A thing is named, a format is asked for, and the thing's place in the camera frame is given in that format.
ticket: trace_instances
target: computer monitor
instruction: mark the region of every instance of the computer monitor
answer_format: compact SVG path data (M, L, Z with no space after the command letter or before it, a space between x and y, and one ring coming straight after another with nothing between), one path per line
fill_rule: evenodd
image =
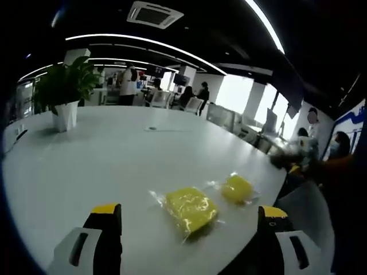
M173 79L173 83L180 85L180 86L186 86L189 81L190 81L189 77L183 76L181 74L176 74Z
M275 126L276 126L277 119L278 119L278 116L274 114L273 111L268 108L268 112L266 115L266 122L263 127L263 132L264 133L276 133Z
M165 69L156 66L148 66L145 74L148 76L154 76L156 78L163 78L163 75L165 74Z

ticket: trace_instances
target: white flower pot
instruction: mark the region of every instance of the white flower pot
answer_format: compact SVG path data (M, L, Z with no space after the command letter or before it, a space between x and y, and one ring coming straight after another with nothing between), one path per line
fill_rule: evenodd
M59 132L65 132L75 128L78 102L79 101L74 101L68 104L55 106L57 115L52 114L53 126Z

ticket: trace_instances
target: window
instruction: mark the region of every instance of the window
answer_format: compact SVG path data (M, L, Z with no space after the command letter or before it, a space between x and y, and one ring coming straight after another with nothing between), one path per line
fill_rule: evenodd
M266 122L268 108L271 108L275 95L276 89L272 85L267 84L265 86L263 97L261 98L259 107L256 111L255 120L257 122L260 122L262 124Z
M169 89L168 89L168 91L170 91L170 92L173 92L173 91L174 91L175 83L173 83L173 80L174 80L174 76L175 76L175 75L176 75L175 73L172 73L172 81L171 81L171 83L170 83L170 87L169 87Z
M284 134L283 137L286 140L290 140L292 137L294 128L296 127L297 121L299 117L299 112L291 119L291 117L286 114L286 117L284 118Z
M168 88L170 86L170 80L171 80L172 72L165 72L163 75L163 78L161 80L161 88L164 91L168 91Z
M253 79L228 74L220 86L216 104L242 114L245 110Z
M282 125L282 120L284 118L284 115L286 114L288 109L288 100L279 93L278 98L276 99L276 103L273 109L274 114L277 115L278 119L276 120L275 124L275 131L278 132L280 126Z

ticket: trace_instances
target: green leaves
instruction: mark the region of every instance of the green leaves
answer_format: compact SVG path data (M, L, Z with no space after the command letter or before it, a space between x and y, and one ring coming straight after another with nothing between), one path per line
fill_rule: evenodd
M81 56L70 66L57 64L49 67L47 74L36 85L34 102L42 110L48 106L57 115L57 105L88 100L90 92L99 83L100 73L93 72L94 66L86 63L87 59L87 56Z

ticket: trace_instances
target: black ceiling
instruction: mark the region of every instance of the black ceiling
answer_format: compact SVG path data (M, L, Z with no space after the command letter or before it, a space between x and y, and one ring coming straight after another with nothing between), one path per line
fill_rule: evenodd
M184 63L142 49L90 44L125 44L156 50L191 62L208 73L219 73L182 53L159 45L125 38L66 37L91 33L116 33L149 38L195 54L213 64L233 63L272 70L280 69L284 58L271 36L245 0L149 0L184 13L165 30L126 21L132 0L24 2L16 7L13 29L8 30L16 77L39 67L62 61L65 51L88 46L93 57L140 60L162 66ZM300 75L306 100L335 116L363 96L358 84L351 100L337 108L358 74L364 81L366 32L358 1L340 0L256 0L274 27L285 58ZM55 14L60 17L50 26Z

